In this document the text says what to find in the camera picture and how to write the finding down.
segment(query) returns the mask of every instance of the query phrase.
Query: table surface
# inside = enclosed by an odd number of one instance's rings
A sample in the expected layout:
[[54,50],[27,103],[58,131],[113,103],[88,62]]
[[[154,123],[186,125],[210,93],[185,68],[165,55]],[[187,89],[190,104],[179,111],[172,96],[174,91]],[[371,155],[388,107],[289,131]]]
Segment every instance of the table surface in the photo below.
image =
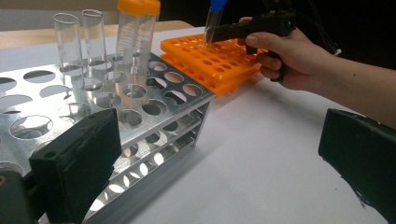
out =
[[[203,30],[158,31],[152,52],[163,53],[164,39]],[[114,34],[106,39],[108,53]],[[53,42],[10,46],[0,49],[0,72],[58,62]],[[150,185],[145,200],[104,223],[386,224],[318,155],[328,108],[347,110],[257,74],[214,100],[196,148]]]

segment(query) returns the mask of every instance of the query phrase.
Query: metal test tube rack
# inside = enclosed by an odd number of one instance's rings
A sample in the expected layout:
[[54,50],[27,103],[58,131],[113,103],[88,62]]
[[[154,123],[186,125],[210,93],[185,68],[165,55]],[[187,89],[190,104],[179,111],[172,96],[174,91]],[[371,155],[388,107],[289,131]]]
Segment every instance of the metal test tube rack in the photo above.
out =
[[20,167],[24,175],[35,150],[80,119],[117,109],[123,152],[87,222],[177,153],[194,147],[214,98],[152,53],[148,69],[117,66],[114,71],[114,55],[106,59],[107,70],[83,60],[88,77],[66,76],[59,64],[0,73],[0,164]]

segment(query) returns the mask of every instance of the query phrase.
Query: hand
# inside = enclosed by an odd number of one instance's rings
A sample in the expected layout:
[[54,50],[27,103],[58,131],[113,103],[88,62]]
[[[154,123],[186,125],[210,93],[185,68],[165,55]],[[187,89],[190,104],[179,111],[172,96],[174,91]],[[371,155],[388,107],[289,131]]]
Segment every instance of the hand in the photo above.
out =
[[288,36],[280,37],[265,32],[251,34],[246,44],[256,49],[268,49],[277,53],[280,59],[267,53],[259,54],[257,62],[262,64],[261,73],[268,78],[279,77],[278,70],[284,63],[285,77],[280,84],[292,90],[310,91],[320,81],[320,71],[330,53],[313,44],[300,30],[294,30]]

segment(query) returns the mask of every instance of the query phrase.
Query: orange cap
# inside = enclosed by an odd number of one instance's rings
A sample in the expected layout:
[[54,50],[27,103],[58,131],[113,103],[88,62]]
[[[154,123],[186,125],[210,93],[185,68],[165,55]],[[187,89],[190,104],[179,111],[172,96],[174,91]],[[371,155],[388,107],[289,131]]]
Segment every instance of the orange cap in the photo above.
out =
[[160,14],[160,7],[159,0],[119,0],[118,3],[119,11],[134,16],[157,16]]

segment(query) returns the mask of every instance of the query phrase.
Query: dark background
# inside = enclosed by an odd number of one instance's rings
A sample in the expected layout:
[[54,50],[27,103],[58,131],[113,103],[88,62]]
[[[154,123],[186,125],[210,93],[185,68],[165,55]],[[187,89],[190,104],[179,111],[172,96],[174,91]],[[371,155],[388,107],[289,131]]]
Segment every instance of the dark background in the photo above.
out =
[[[308,0],[291,0],[293,8],[314,19]],[[340,57],[396,69],[396,7],[391,0],[315,0],[323,27],[342,50]],[[180,20],[205,26],[210,0],[162,0],[160,21]],[[228,0],[220,24],[264,12],[262,0]],[[324,47],[318,29],[301,16],[297,26]]]

